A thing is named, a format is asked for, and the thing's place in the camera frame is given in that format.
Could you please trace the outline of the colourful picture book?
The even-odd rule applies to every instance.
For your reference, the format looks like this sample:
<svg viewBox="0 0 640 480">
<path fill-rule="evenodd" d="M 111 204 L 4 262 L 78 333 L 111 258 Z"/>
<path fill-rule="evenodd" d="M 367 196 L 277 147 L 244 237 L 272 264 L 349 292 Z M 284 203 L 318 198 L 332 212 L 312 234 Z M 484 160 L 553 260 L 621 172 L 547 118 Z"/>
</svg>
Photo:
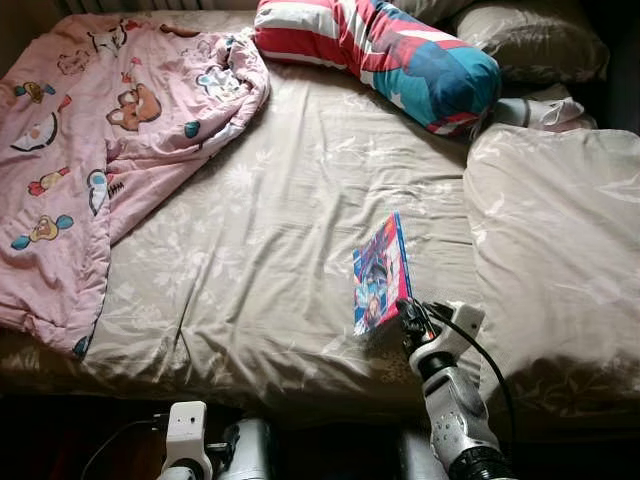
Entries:
<svg viewBox="0 0 640 480">
<path fill-rule="evenodd" d="M 401 215 L 392 212 L 369 241 L 353 251 L 353 334 L 365 337 L 399 315 L 397 303 L 412 294 Z"/>
</svg>

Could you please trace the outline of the silver left robot leg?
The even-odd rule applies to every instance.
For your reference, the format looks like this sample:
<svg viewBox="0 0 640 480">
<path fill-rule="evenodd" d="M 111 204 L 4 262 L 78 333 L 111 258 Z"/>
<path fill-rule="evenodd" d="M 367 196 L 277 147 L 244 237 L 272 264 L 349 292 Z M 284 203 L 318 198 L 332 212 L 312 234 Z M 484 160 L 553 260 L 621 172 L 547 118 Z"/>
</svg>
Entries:
<svg viewBox="0 0 640 480">
<path fill-rule="evenodd" d="M 215 480 L 273 480 L 273 435 L 268 421 L 242 419 L 224 430 L 227 462 Z"/>
</svg>

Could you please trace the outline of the silver robot leg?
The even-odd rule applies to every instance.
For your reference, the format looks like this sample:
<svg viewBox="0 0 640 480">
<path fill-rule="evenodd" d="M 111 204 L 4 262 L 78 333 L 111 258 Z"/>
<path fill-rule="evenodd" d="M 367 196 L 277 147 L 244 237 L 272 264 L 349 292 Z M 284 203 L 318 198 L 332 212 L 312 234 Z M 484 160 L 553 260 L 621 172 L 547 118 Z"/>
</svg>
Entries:
<svg viewBox="0 0 640 480">
<path fill-rule="evenodd" d="M 273 480 L 273 435 L 268 421 L 242 419 L 224 430 L 227 462 L 215 480 Z"/>
<path fill-rule="evenodd" d="M 403 429 L 397 445 L 401 480 L 449 480 L 447 470 L 435 456 L 428 434 Z"/>
</svg>

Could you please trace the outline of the silver right robot leg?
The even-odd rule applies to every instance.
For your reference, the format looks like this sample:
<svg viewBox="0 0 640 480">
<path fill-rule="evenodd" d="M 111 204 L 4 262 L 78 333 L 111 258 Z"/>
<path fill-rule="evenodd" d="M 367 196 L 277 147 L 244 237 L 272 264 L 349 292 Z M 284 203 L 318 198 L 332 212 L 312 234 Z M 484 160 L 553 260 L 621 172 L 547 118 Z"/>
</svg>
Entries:
<svg viewBox="0 0 640 480">
<path fill-rule="evenodd" d="M 435 456 L 428 434 L 403 429 L 397 445 L 401 480 L 449 480 L 447 470 Z"/>
</svg>

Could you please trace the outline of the beige floral bed sheet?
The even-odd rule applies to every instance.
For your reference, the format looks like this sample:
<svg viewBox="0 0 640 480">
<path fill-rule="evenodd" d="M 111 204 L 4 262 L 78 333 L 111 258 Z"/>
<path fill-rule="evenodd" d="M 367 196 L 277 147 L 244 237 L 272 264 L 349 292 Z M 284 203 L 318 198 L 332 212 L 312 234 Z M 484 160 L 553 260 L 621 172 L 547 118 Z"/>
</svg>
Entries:
<svg viewBox="0 0 640 480">
<path fill-rule="evenodd" d="M 257 49 L 244 13 L 132 17 L 247 31 Z M 412 297 L 484 311 L 479 349 L 460 366 L 492 428 L 506 429 L 512 408 L 531 442 L 639 430 L 640 380 L 635 399 L 557 408 L 521 397 L 484 346 L 465 197 L 476 138 L 426 131 L 351 74 L 259 54 L 270 83 L 259 113 L 111 247 L 86 355 L 0 328 L 0 394 L 205 401 L 279 422 L 419 419 L 401 326 L 353 334 L 353 251 L 398 212 Z"/>
</svg>

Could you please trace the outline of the white grey crumpled cloth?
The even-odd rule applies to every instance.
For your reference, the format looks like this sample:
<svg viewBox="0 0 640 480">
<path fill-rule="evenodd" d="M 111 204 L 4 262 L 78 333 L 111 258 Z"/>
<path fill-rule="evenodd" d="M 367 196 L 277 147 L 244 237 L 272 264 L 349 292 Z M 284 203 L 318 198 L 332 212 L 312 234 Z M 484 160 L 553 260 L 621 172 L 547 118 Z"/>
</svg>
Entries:
<svg viewBox="0 0 640 480">
<path fill-rule="evenodd" d="M 521 97 L 499 99 L 494 106 L 495 123 L 516 125 L 534 131 L 566 132 L 595 129 L 596 122 L 585 106 L 571 96 L 563 84 L 526 93 Z"/>
</svg>

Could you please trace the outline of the pink cartoon print quilt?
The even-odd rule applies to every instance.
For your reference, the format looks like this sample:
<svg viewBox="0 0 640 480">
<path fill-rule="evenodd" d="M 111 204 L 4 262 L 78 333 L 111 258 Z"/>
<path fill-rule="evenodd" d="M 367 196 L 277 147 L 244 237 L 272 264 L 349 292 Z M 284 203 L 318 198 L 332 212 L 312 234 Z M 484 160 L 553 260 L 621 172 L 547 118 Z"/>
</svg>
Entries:
<svg viewBox="0 0 640 480">
<path fill-rule="evenodd" d="M 250 33 L 69 15 L 0 78 L 0 328 L 86 355 L 113 246 L 268 101 Z"/>
</svg>

